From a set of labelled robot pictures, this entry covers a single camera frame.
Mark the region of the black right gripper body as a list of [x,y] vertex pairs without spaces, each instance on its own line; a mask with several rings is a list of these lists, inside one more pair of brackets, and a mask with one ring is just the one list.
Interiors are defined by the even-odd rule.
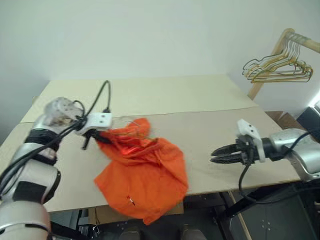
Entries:
[[238,153],[235,163],[251,165],[255,163],[256,146],[251,136],[240,136],[235,140]]

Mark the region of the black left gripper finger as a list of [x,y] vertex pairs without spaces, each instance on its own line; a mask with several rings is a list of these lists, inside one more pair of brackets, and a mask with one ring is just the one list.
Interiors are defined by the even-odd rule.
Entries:
[[103,144],[112,144],[113,142],[108,139],[107,137],[101,136],[100,134],[96,135],[96,141],[103,143]]

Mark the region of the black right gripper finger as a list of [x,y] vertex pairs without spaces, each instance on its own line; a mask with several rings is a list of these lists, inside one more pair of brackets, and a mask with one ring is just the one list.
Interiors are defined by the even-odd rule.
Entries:
[[238,151],[236,144],[225,145],[214,150],[211,155],[212,156],[220,156],[220,155],[230,155],[236,153]]
[[216,164],[234,164],[234,163],[241,163],[242,162],[242,156],[240,153],[236,154],[220,154],[220,155],[214,155],[210,159],[212,163]]

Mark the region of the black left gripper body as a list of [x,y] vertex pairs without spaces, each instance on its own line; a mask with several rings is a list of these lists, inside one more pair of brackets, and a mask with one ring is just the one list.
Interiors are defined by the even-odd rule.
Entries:
[[86,131],[84,134],[82,134],[81,136],[84,137],[84,143],[83,143],[81,149],[86,150],[88,147],[88,144],[90,142],[90,139],[93,138],[96,140],[96,135],[97,134],[101,135],[101,133],[102,133],[101,131],[98,131],[96,129],[90,129],[90,130]]

